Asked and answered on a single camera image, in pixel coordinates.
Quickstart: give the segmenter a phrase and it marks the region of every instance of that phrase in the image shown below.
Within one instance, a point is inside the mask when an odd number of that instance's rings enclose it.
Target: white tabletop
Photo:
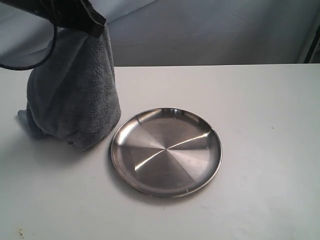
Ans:
[[[216,177],[176,199],[127,186],[110,137],[86,153],[31,140],[15,119],[28,74],[0,70],[1,240],[319,239],[320,64],[117,68],[121,123],[174,107],[221,139]]]

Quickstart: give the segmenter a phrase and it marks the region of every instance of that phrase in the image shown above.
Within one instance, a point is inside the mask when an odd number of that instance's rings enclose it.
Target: microfiber towel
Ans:
[[[120,115],[108,27],[100,38],[60,31],[51,58],[29,76],[26,110],[18,119],[35,139],[50,135],[86,150]]]

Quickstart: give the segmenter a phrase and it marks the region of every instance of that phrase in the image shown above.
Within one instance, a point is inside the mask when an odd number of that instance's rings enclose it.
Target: black cable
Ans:
[[[58,35],[58,25],[57,25],[57,15],[55,11],[55,6],[54,6],[54,0],[50,0],[52,11],[53,11],[53,19],[50,21],[53,24],[53,40],[51,44],[51,49],[49,53],[46,55],[46,57],[38,62],[37,64],[31,65],[31,66],[22,66],[22,67],[15,67],[15,66],[7,66],[5,64],[0,63],[0,68],[8,69],[8,70],[14,70],[14,71],[25,71],[25,70],[30,70],[37,68],[44,64],[52,55],[54,52],[54,49],[56,47],[56,42],[57,42],[57,35]]]

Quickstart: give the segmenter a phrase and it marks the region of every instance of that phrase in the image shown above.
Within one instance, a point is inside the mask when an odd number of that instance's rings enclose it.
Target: stainless steel plate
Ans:
[[[142,112],[115,134],[111,159],[136,190],[181,197],[205,186],[217,173],[222,148],[216,132],[197,115],[175,108]]]

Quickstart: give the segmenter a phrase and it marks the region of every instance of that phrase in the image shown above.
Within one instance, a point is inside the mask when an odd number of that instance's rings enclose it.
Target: gray towel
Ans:
[[[52,57],[30,74],[19,120],[36,139],[51,135],[86,150],[120,115],[108,28],[100,38],[61,31]]]

